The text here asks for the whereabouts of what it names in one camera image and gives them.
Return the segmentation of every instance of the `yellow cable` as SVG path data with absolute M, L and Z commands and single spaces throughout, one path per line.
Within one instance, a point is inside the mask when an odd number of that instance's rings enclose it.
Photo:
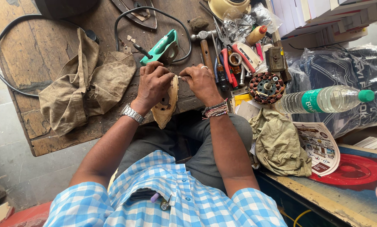
M 295 220 L 293 218 L 291 218 L 290 216 L 287 215 L 287 213 L 285 213 L 285 211 L 283 210 L 280 210 L 280 213 L 282 215 L 285 215 L 286 217 L 288 217 L 289 219 L 291 219 L 293 222 L 295 222 Z
M 293 222 L 293 227 L 296 227 L 296 224 L 297 224 L 298 220 L 299 220 L 304 214 L 309 213 L 309 212 L 311 212 L 311 210 L 307 210 L 307 211 L 303 212 L 302 214 L 300 214 L 300 215 L 295 219 L 295 221 Z

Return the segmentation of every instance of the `blue checkered shirt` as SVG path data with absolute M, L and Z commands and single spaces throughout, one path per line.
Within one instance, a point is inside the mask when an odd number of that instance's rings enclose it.
M 169 200 L 131 202 L 137 189 L 150 188 Z M 122 173 L 109 193 L 103 185 L 85 182 L 57 195 L 51 204 L 48 226 L 287 226 L 275 201 L 253 188 L 237 191 L 232 199 L 221 190 L 200 183 L 184 164 L 155 151 Z

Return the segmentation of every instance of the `bottle label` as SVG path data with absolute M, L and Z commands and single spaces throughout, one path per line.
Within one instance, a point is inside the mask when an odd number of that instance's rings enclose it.
M 322 109 L 320 109 L 319 105 L 317 105 L 317 95 L 319 94 L 320 89 L 316 90 L 308 90 L 302 96 L 302 105 L 306 111 L 309 113 L 323 113 Z

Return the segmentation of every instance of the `silver watch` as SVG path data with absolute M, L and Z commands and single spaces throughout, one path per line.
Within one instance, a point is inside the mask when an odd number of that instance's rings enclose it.
M 136 120 L 139 124 L 142 124 L 144 121 L 145 121 L 145 118 L 142 117 L 139 113 L 137 113 L 135 110 L 131 109 L 130 107 L 130 104 L 127 104 L 124 109 L 123 109 L 123 112 L 121 114 L 122 115 L 127 115 L 131 118 L 133 118 L 134 120 Z

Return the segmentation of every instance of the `stack of books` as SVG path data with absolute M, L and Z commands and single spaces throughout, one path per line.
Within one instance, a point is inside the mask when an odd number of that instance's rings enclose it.
M 377 22 L 377 0 L 271 0 L 272 10 L 284 23 L 281 39 L 318 33 L 318 43 L 334 44 L 368 34 Z
M 376 137 L 368 137 L 368 138 L 362 140 L 361 142 L 354 144 L 354 146 L 377 150 L 377 138 Z

